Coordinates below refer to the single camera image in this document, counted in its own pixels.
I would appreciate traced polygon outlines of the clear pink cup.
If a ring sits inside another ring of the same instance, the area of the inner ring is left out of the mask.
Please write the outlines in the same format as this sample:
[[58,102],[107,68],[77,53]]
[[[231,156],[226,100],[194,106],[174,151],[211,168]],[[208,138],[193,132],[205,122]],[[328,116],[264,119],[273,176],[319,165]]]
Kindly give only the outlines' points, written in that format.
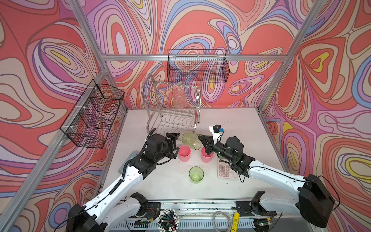
[[187,106],[187,97],[184,89],[174,91],[173,105],[177,109],[183,109]]

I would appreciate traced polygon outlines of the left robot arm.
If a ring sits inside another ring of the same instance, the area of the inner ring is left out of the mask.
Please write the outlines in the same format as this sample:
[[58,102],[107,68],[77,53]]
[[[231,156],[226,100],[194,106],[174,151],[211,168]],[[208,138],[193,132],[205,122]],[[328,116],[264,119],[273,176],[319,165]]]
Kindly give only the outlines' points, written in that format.
[[146,215],[148,200],[142,194],[136,192],[125,202],[121,200],[157,166],[163,165],[163,158],[176,159],[179,136],[171,132],[163,136],[151,130],[140,152],[124,163],[121,175],[109,187],[83,206],[76,204],[69,210],[66,231],[109,232],[130,217]]

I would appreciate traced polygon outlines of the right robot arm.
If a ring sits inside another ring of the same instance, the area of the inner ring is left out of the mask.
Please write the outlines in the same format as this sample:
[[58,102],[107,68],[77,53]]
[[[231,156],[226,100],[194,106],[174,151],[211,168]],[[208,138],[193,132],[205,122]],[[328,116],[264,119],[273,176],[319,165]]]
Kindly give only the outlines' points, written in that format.
[[338,205],[323,183],[324,177],[294,175],[263,164],[246,155],[244,146],[236,137],[229,137],[226,143],[214,142],[212,136],[198,137],[207,154],[215,153],[226,161],[229,167],[243,178],[252,178],[268,183],[287,196],[271,196],[259,201],[265,211],[279,211],[302,216],[314,226],[325,228]]

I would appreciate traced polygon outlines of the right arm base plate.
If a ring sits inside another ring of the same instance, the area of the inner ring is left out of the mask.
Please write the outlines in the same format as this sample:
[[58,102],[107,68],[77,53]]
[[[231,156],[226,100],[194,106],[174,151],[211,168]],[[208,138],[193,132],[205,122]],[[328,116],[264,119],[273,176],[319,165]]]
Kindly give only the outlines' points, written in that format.
[[236,201],[231,208],[243,217],[271,218],[277,215],[276,211],[265,210],[260,202]]

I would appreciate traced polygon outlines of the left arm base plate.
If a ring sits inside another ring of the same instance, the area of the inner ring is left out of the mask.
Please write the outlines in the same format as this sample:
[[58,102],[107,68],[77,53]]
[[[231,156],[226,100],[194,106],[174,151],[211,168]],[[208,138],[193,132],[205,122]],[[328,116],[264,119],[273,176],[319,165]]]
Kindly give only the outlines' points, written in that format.
[[160,210],[161,202],[148,202],[140,207],[136,215],[132,215],[129,218],[145,218],[146,220],[156,219],[160,214]]

